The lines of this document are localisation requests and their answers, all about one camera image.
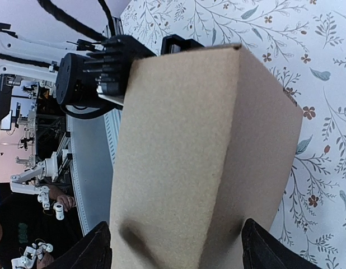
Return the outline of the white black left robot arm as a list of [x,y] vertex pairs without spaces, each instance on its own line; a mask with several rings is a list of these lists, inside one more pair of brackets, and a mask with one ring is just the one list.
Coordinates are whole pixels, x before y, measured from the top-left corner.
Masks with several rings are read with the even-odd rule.
[[94,119],[122,110],[132,63],[155,56],[129,35],[76,45],[31,41],[0,23],[0,75],[7,86],[37,81],[53,90],[61,110],[77,119]]

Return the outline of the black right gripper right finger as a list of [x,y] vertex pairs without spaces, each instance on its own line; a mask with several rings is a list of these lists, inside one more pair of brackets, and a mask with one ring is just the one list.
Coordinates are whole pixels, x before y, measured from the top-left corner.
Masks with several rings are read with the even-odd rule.
[[248,269],[310,269],[317,265],[305,260],[276,240],[255,220],[245,221],[241,231],[243,265]]

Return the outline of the brown cardboard box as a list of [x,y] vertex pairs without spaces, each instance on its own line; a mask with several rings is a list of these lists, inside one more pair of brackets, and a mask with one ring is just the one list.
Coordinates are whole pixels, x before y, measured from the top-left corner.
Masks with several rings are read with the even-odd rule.
[[242,227],[271,227],[301,125],[302,109],[241,45],[135,61],[114,164],[112,268],[242,268]]

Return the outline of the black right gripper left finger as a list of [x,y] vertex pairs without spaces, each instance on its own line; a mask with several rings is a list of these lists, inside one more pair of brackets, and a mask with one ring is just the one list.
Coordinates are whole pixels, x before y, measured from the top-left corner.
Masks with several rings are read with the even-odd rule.
[[107,222],[98,223],[67,253],[56,259],[54,269],[107,269],[111,268],[111,234]]

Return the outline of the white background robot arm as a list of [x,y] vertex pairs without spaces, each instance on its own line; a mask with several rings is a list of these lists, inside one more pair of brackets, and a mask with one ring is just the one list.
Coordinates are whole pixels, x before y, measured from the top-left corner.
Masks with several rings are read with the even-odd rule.
[[[96,226],[89,227],[88,215],[85,210],[83,193],[81,192],[78,175],[75,173],[76,165],[71,164],[73,176],[74,201],[77,207],[83,237],[58,258],[49,268],[110,268],[112,250],[110,248],[110,231],[106,221],[100,221]],[[36,178],[42,180],[51,177],[56,180],[59,177],[59,165],[57,153],[42,162],[37,163],[31,169],[11,176],[10,187],[14,193],[30,194],[37,198],[43,211],[52,211],[58,221],[64,221],[68,212],[64,204],[53,198],[54,191],[50,185],[38,183],[27,184],[27,181]],[[24,254],[19,258],[11,259],[13,268],[33,268],[38,259],[43,259],[45,254],[51,254],[56,245],[49,239],[40,243],[32,243],[26,247]]]

